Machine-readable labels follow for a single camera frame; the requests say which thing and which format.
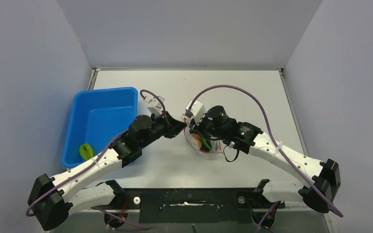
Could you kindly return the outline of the white round toy slice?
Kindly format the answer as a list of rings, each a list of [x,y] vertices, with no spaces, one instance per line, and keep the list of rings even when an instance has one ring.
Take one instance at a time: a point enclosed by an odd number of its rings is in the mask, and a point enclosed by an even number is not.
[[[195,141],[195,143],[196,143],[196,146],[197,146],[197,148],[201,148],[202,147],[202,140],[201,140],[201,138],[198,136],[198,137],[195,137],[194,138],[194,141]]]

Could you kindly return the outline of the clear zip top bag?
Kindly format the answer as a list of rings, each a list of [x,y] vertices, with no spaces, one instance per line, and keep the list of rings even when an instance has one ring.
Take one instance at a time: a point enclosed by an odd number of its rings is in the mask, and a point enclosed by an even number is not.
[[[204,142],[204,138],[201,137],[199,134],[190,132],[191,128],[189,126],[192,122],[192,118],[188,118],[187,116],[185,116],[185,114],[182,114],[182,119],[184,120],[184,123],[187,124],[187,127],[183,130],[183,134],[186,142],[191,148],[193,148],[201,155],[209,155],[215,153],[224,154],[220,141]]]

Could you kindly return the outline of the green toy chili pepper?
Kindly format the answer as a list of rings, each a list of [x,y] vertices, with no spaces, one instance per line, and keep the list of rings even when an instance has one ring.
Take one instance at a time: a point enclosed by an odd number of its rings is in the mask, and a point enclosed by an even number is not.
[[[212,150],[211,143],[208,143],[208,141],[202,136],[200,138],[201,138],[202,144],[203,144],[202,147],[201,147],[201,150],[202,151],[207,151],[207,152],[211,151]]]

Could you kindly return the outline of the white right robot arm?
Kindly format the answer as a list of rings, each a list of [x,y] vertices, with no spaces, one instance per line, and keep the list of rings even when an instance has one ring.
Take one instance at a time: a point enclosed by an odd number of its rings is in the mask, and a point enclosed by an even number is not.
[[[340,188],[339,165],[321,161],[277,142],[259,127],[230,118],[224,107],[205,110],[202,104],[186,109],[191,129],[204,139],[218,139],[239,152],[261,158],[297,179],[291,184],[268,181],[254,193],[254,202],[266,207],[276,201],[303,202],[319,213],[336,213],[333,201]]]

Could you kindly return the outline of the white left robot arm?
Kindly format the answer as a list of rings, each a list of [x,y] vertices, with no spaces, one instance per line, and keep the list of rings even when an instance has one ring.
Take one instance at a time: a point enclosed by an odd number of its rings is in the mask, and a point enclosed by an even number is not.
[[[70,215],[92,206],[109,205],[119,195],[119,184],[108,181],[99,189],[87,188],[97,179],[129,165],[145,147],[161,137],[174,138],[187,124],[168,112],[161,116],[139,115],[104,150],[88,161],[60,174],[36,178],[25,215],[36,217],[45,231],[61,225]]]

